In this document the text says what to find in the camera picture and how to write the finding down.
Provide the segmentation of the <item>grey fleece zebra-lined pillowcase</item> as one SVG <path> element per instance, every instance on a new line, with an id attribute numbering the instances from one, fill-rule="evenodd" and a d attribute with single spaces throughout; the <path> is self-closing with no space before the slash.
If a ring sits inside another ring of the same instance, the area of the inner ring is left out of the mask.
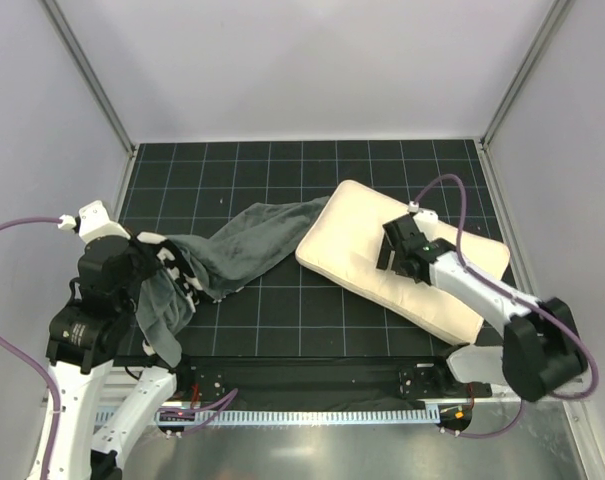
<path id="1" fill-rule="evenodd" d="M 219 303 L 293 254 L 328 202 L 255 203 L 211 237 L 140 232 L 160 268 L 143 281 L 136 320 L 168 366 L 181 362 L 177 334 L 204 300 Z"/>

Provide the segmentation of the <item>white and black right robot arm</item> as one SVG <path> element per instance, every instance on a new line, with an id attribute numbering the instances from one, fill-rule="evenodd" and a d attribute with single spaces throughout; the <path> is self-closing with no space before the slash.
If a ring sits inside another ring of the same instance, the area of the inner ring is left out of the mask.
<path id="1" fill-rule="evenodd" d="M 590 370 L 570 308 L 542 301 L 481 271 L 461 252 L 459 241 L 430 240 L 412 214 L 387 222 L 377 267 L 445 292 L 487 321 L 501 336 L 498 346 L 454 348 L 432 372 L 434 388 L 455 396 L 467 384 L 509 387 L 536 402 Z"/>

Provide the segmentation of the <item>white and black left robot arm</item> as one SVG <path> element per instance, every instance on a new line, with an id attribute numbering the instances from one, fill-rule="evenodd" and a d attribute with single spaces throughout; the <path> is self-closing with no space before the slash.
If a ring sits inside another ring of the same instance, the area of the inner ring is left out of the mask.
<path id="1" fill-rule="evenodd" d="M 159 407 L 192 392 L 189 371 L 153 355 L 116 413 L 100 430 L 94 428 L 142 283 L 159 268 L 151 248 L 138 240 L 103 236 L 86 245 L 70 282 L 71 297 L 49 325 L 46 372 L 53 384 L 30 478 L 121 478 Z"/>

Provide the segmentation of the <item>cream rectangular pillow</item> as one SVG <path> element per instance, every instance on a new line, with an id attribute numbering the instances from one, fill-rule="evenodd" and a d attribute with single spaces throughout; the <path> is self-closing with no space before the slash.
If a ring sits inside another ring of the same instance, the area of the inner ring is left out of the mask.
<path id="1" fill-rule="evenodd" d="M 482 317 L 452 295 L 377 267 L 383 225 L 408 205 L 353 180 L 341 182 L 303 237 L 296 260 L 449 344 L 473 344 Z"/>

